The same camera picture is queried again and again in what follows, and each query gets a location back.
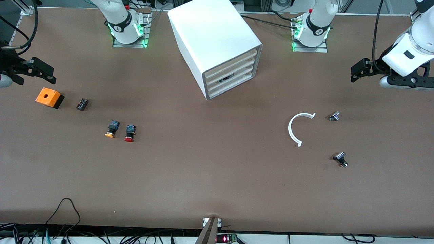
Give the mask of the orange button enclosure box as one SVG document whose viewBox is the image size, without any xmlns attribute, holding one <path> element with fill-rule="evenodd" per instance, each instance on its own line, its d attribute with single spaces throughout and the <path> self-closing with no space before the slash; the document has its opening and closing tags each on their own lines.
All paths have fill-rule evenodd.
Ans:
<svg viewBox="0 0 434 244">
<path fill-rule="evenodd" d="M 59 109 L 60 105 L 64 101 L 65 96 L 56 90 L 49 88 L 42 88 L 40 93 L 37 95 L 35 101 L 44 106 Z"/>
</svg>

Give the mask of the white drawer cabinet housing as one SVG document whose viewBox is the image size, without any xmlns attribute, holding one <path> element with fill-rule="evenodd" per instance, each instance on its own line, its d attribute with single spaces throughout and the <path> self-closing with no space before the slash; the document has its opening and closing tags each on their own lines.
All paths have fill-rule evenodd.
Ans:
<svg viewBox="0 0 434 244">
<path fill-rule="evenodd" d="M 253 49 L 258 53 L 252 79 L 256 76 L 262 42 L 230 0 L 191 0 L 167 14 L 180 53 L 205 99 L 204 74 Z"/>
</svg>

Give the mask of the white curved plastic arc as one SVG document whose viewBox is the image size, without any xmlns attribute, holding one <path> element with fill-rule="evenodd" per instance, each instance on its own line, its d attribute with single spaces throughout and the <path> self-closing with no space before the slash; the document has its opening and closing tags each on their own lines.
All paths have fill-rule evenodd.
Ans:
<svg viewBox="0 0 434 244">
<path fill-rule="evenodd" d="M 315 116 L 316 116 L 316 113 L 298 113 L 298 114 L 294 115 L 290 119 L 290 121 L 288 122 L 288 125 L 287 125 L 288 134 L 289 134 L 290 138 L 296 143 L 298 148 L 300 148 L 302 146 L 303 142 L 301 140 L 299 140 L 293 132 L 292 124 L 293 124 L 294 120 L 298 117 L 306 117 L 309 119 L 313 119 Z"/>
</svg>

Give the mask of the white plastic drawer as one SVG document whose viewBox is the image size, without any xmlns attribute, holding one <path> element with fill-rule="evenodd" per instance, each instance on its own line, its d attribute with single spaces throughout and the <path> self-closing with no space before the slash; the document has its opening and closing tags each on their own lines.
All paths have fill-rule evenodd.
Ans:
<svg viewBox="0 0 434 244">
<path fill-rule="evenodd" d="M 207 83 L 234 74 L 240 68 L 252 65 L 255 61 L 257 53 L 257 49 L 253 49 L 249 52 L 242 54 L 239 57 L 236 57 L 228 62 L 225 62 L 222 65 L 219 65 L 216 68 L 211 69 L 210 71 L 207 71 L 204 74 Z"/>
<path fill-rule="evenodd" d="M 214 98 L 252 77 L 254 61 L 235 65 L 218 72 L 206 79 L 206 90 L 210 98 Z"/>
<path fill-rule="evenodd" d="M 232 82 L 243 72 L 249 73 L 255 64 L 256 57 L 237 58 L 206 72 L 205 82 L 208 90 L 215 89 L 225 83 Z"/>
<path fill-rule="evenodd" d="M 218 81 L 220 79 L 217 79 L 216 81 L 206 83 L 206 99 L 211 100 L 233 88 L 236 88 L 242 83 L 247 82 L 253 77 L 252 71 L 252 68 L 242 68 L 239 71 L 236 71 L 233 74 L 233 77 L 226 82 L 219 83 Z"/>
</svg>

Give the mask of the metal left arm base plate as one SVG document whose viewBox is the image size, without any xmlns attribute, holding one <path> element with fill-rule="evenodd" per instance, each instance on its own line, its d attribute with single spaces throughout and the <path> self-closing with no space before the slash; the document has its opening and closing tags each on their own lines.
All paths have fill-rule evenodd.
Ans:
<svg viewBox="0 0 434 244">
<path fill-rule="evenodd" d="M 327 52 L 327 34 L 330 26 L 327 28 L 316 29 L 312 31 L 307 26 L 307 14 L 302 14 L 292 20 L 292 51 L 294 52 Z"/>
</svg>

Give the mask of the small device with red light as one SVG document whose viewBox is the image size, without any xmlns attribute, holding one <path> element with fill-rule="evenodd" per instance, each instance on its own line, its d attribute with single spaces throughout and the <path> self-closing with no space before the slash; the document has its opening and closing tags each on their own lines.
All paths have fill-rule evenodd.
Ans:
<svg viewBox="0 0 434 244">
<path fill-rule="evenodd" d="M 236 234 L 219 233 L 215 237 L 216 244 L 232 244 L 237 243 Z"/>
</svg>

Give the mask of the red mushroom push button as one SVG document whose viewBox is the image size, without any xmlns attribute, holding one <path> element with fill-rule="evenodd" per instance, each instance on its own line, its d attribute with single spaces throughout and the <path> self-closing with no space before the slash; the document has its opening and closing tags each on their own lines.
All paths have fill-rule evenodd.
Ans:
<svg viewBox="0 0 434 244">
<path fill-rule="evenodd" d="M 126 126 L 126 136 L 124 138 L 124 141 L 126 142 L 133 142 L 134 136 L 136 134 L 136 126 L 129 124 Z"/>
</svg>

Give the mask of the yellow mushroom push button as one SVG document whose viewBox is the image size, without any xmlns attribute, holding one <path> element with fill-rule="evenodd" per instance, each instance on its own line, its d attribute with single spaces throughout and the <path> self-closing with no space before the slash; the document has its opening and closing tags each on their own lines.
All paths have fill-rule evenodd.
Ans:
<svg viewBox="0 0 434 244">
<path fill-rule="evenodd" d="M 107 127 L 107 132 L 105 133 L 105 136 L 108 138 L 114 138 L 119 126 L 120 123 L 118 121 L 112 120 Z"/>
</svg>

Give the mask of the grey metal bracket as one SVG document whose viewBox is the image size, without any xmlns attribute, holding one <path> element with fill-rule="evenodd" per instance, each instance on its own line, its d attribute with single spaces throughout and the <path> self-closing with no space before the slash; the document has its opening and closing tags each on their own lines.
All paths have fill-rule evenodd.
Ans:
<svg viewBox="0 0 434 244">
<path fill-rule="evenodd" d="M 200 232 L 195 244 L 216 244 L 219 228 L 222 228 L 221 218 L 203 218 L 203 230 Z"/>
</svg>

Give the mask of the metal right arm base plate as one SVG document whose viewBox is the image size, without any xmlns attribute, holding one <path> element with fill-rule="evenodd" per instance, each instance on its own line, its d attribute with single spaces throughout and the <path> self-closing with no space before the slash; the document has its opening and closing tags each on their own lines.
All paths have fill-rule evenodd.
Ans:
<svg viewBox="0 0 434 244">
<path fill-rule="evenodd" d="M 150 29 L 151 22 L 153 20 L 153 13 L 140 13 L 136 12 L 134 18 L 132 19 L 132 24 L 130 26 L 135 30 L 135 35 L 138 37 L 137 40 L 133 43 L 124 44 L 119 42 L 113 36 L 113 47 L 118 48 L 147 48 L 149 37 L 150 37 Z"/>
</svg>

